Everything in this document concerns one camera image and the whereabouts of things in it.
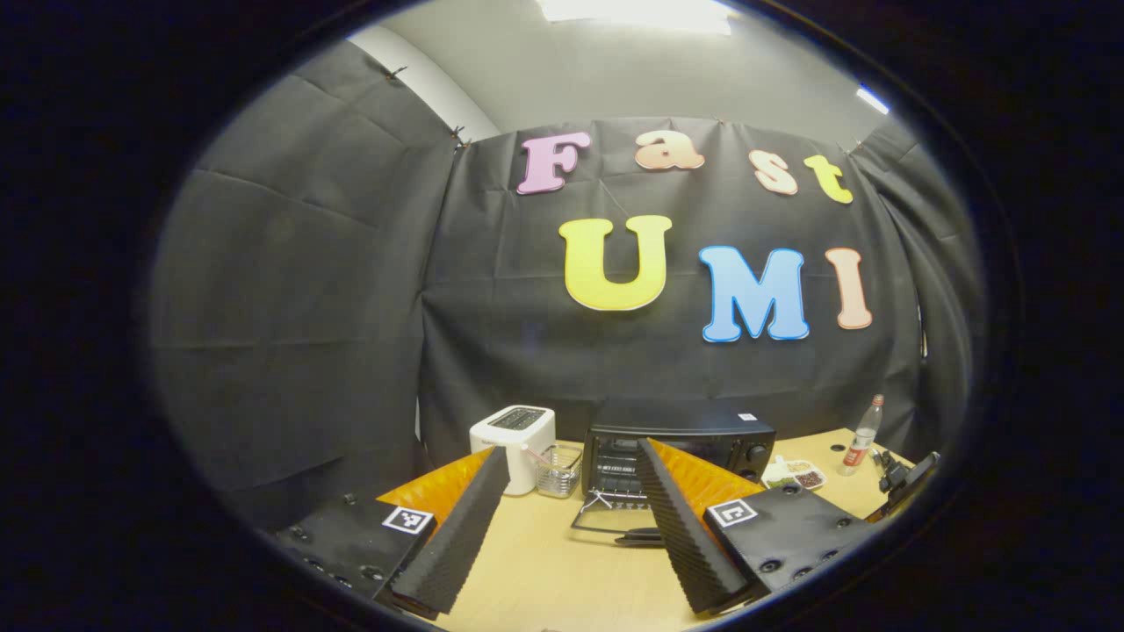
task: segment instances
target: wooden table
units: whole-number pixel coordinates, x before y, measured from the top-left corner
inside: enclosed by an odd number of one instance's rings
[[[812,461],[827,476],[816,494],[865,517],[886,502],[873,461],[842,477],[835,467],[843,452],[831,449],[853,437],[842,428],[778,441],[772,458]],[[687,605],[664,549],[626,549],[571,530],[581,505],[580,490],[566,499],[505,496],[452,613],[436,624],[452,632],[670,632],[707,621]]]

